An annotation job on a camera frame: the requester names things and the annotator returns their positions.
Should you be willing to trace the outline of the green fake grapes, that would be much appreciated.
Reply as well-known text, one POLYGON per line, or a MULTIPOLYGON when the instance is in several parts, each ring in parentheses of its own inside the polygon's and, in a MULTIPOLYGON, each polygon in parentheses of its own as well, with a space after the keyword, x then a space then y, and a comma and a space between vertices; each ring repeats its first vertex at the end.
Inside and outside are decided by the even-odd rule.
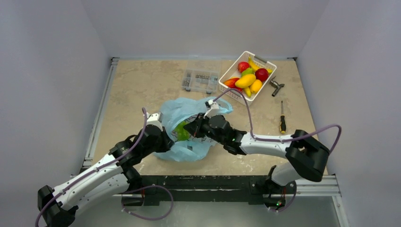
POLYGON ((185 140, 189 140, 190 138, 190 134, 188 131, 186 131, 184 129, 184 126, 187 125, 188 122, 187 121, 183 121, 181 123, 179 123, 175 129, 173 130, 173 135, 176 137, 177 141, 185 141, 185 140))

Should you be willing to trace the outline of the light blue plastic bag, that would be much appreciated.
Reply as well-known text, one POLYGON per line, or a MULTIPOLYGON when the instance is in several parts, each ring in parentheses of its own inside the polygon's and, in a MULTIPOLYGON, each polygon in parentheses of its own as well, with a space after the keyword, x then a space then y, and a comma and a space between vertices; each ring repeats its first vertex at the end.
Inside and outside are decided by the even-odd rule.
POLYGON ((206 97, 200 100, 180 97, 175 100, 168 100, 160 107, 163 114, 162 125, 174 145, 165 153, 153 153, 159 159, 177 161, 177 162, 194 162, 206 157, 209 149, 216 145, 216 142, 210 138, 194 138, 190 136, 189 140, 177 141, 173 135, 175 127, 183 122, 188 123, 195 120, 199 113, 207 111, 205 102, 214 97, 206 97))

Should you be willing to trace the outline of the dark red fake apple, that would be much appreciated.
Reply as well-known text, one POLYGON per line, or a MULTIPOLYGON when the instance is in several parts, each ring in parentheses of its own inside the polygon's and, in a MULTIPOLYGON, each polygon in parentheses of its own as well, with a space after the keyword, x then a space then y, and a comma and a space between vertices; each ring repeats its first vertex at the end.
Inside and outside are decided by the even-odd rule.
POLYGON ((265 82, 269 78, 269 72, 265 68, 259 68, 255 73, 256 79, 265 82))

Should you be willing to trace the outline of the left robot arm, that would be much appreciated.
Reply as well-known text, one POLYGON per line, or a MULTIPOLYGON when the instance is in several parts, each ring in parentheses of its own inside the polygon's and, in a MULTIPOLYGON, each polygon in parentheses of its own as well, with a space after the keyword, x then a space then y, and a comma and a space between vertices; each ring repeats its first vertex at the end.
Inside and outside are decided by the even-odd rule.
POLYGON ((174 141, 164 127, 144 126, 137 135, 128 136, 112 147, 96 164, 67 182, 38 190, 39 214, 35 226, 43 219, 48 227, 68 227, 78 212, 93 202, 120 193, 143 193, 142 176, 134 168, 148 155, 170 150, 174 141))

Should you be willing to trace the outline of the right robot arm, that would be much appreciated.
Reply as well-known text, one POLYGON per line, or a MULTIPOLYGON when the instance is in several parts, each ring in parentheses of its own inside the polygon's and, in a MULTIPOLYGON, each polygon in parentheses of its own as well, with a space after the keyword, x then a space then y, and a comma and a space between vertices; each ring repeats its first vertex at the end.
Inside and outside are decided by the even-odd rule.
POLYGON ((300 178, 321 182, 330 152, 303 130, 284 136, 257 136, 234 129, 222 115, 206 117, 201 114, 183 128, 195 138, 214 140, 233 155, 261 154, 285 158, 287 162, 273 168, 265 180, 270 192, 278 192, 300 178))

